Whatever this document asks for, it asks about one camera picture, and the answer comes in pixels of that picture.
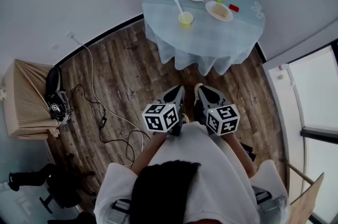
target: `blue tablecloth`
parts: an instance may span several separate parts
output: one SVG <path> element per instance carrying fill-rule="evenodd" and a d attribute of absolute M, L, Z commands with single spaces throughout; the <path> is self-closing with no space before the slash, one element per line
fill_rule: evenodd
<path fill-rule="evenodd" d="M 263 32 L 265 18 L 257 0 L 225 0 L 226 6 L 239 7 L 230 22 L 221 22 L 206 11 L 210 0 L 179 1 L 194 16 L 189 29 L 181 27 L 174 0 L 143 0 L 142 4 L 147 38 L 158 45 L 162 63 L 175 57 L 179 70 L 198 63 L 202 75 L 212 66 L 224 74 L 231 64 L 247 58 Z"/>

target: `shoe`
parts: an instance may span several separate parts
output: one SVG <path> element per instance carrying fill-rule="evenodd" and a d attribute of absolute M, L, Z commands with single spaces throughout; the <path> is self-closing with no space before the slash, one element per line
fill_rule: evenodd
<path fill-rule="evenodd" d="M 194 92 L 195 92 L 195 102 L 194 102 L 194 106 L 196 105 L 197 101 L 200 99 L 199 98 L 199 93 L 198 93 L 198 89 L 203 86 L 203 83 L 197 83 L 195 85 L 195 89 L 194 89 Z"/>
<path fill-rule="evenodd" d="M 189 118 L 188 118 L 188 116 L 187 116 L 185 113 L 182 113 L 182 116 L 183 116 L 182 122 L 183 122 L 184 124 L 189 123 Z"/>

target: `floor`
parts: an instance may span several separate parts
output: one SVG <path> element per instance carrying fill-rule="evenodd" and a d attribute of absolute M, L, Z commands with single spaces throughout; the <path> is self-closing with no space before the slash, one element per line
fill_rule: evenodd
<path fill-rule="evenodd" d="M 145 106 L 168 88 L 183 84 L 186 89 L 185 110 L 192 119 L 193 89 L 196 83 L 215 87 L 237 105 L 240 125 L 237 136 L 241 142 L 253 147 L 256 168 L 266 159 L 274 160 L 278 172 L 286 182 L 284 144 L 281 127 L 261 59 L 253 49 L 242 64 L 233 65 L 225 75 L 211 71 L 206 77 L 199 74 L 197 66 L 177 71 L 174 61 L 161 64 L 157 47 L 146 40 L 143 21 L 117 31 L 90 46 L 94 59 L 94 87 L 98 98 L 107 107 L 145 129 L 141 117 Z M 63 86 L 71 92 L 82 84 L 86 97 L 95 101 L 91 91 L 90 55 L 83 50 L 61 66 Z M 65 155 L 74 154 L 73 163 L 83 172 L 94 171 L 94 178 L 85 179 L 84 185 L 98 192 L 107 166 L 111 162 L 129 164 L 125 157 L 125 143 L 104 144 L 99 139 L 99 122 L 103 112 L 98 104 L 91 104 L 78 87 L 71 100 L 71 121 L 60 127 L 58 138 L 50 137 L 48 144 L 58 165 L 65 165 Z M 107 112 L 107 123 L 101 130 L 102 139 L 126 139 L 133 126 Z M 140 153 L 141 137 L 130 137 L 136 155 Z M 93 209 L 93 198 L 81 194 L 83 210 Z"/>

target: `dark hair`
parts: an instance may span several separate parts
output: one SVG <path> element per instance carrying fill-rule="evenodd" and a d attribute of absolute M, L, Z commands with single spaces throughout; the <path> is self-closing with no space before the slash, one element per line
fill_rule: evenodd
<path fill-rule="evenodd" d="M 170 161 L 145 167 L 130 203 L 130 224 L 183 224 L 187 194 L 199 163 Z"/>

